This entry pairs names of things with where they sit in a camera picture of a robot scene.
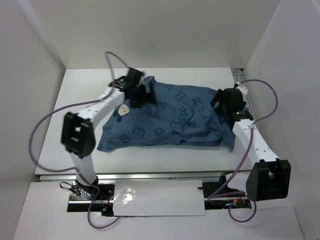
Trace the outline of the blue cartoon print pillowcase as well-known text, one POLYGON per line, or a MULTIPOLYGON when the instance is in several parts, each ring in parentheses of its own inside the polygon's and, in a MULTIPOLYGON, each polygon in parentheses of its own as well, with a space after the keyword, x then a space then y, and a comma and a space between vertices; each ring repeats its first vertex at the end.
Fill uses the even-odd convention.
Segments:
POLYGON ((216 89, 166 84, 154 76, 146 81, 154 85, 157 104, 134 108, 126 100, 117 106, 102 127, 97 150, 163 145, 218 147, 221 143, 234 148, 235 134, 210 104, 216 89))

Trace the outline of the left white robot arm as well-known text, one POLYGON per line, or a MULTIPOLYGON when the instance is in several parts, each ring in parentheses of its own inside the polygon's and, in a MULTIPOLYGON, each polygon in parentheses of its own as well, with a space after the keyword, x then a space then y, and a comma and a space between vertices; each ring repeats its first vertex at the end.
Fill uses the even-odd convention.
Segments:
POLYGON ((142 71, 129 68, 127 74, 114 79, 93 103, 79 112, 64 115, 61 143, 69 153, 76 171, 77 190, 88 200, 99 193, 92 153, 96 147, 95 128, 116 107, 129 102, 132 108, 157 105, 156 82, 142 71))

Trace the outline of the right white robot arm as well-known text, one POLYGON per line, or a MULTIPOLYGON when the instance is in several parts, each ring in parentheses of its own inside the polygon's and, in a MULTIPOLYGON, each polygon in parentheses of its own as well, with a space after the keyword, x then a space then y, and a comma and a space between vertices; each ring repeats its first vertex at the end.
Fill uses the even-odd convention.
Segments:
POLYGON ((234 172, 219 182, 218 189, 207 197, 208 200, 219 194, 230 196, 235 189, 246 193, 253 202, 285 199, 288 196, 291 165, 271 150, 257 129, 256 124, 264 118, 254 119, 245 110, 244 96, 247 93, 247 88, 237 82, 233 88, 219 89, 210 102, 215 113, 223 117, 246 151, 234 172))

